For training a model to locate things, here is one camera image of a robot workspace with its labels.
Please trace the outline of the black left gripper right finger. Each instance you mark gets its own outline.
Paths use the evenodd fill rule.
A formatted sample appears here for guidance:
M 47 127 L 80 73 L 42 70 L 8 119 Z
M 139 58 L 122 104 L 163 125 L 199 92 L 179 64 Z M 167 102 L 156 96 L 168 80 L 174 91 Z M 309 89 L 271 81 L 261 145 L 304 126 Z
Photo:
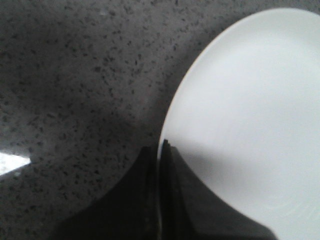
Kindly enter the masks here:
M 167 140 L 161 146 L 158 176 L 163 240 L 276 239 L 266 226 L 214 194 Z

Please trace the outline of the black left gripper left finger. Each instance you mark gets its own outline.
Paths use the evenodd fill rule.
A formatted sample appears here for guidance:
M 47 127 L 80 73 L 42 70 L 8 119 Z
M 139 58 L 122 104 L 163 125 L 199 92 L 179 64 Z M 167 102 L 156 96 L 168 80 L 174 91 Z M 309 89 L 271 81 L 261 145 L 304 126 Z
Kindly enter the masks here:
M 155 240 L 156 152 L 143 147 L 132 167 L 101 199 L 57 225 L 53 240 Z

